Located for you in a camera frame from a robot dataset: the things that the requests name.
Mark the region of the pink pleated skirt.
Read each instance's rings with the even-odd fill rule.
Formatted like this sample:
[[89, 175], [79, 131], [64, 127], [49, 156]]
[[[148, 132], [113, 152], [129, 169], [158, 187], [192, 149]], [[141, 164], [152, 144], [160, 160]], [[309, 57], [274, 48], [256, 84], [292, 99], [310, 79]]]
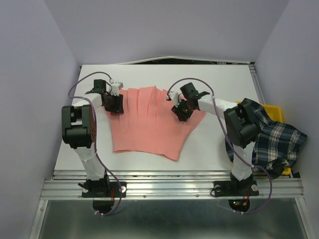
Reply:
[[116, 153], [139, 151], [178, 161], [188, 136], [206, 113], [195, 111], [186, 122], [171, 111], [166, 90], [153, 87], [121, 90], [123, 114], [107, 113]]

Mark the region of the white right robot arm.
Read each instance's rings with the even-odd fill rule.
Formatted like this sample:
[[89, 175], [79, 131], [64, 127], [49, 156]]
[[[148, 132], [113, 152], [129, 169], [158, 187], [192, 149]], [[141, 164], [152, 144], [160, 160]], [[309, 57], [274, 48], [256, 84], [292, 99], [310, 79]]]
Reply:
[[258, 196], [257, 182], [253, 178], [252, 159], [245, 148], [254, 143], [261, 131], [249, 104], [233, 103], [215, 97], [214, 92], [199, 92], [188, 83], [180, 92], [169, 90], [166, 99], [173, 101], [172, 111], [180, 121], [187, 121], [195, 110], [217, 116], [226, 142], [233, 151], [230, 179], [214, 181], [213, 197]]

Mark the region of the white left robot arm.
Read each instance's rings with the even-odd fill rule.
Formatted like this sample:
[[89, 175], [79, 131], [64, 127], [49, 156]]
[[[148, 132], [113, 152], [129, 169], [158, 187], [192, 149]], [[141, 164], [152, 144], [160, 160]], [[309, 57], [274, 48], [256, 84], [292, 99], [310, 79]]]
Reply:
[[120, 197], [125, 193], [123, 182], [110, 181], [112, 173], [102, 163], [96, 149], [96, 109], [123, 114], [122, 88], [121, 82], [97, 79], [91, 90], [78, 97], [78, 102], [62, 107], [62, 139], [77, 153], [86, 172], [85, 182], [78, 184], [84, 198]]

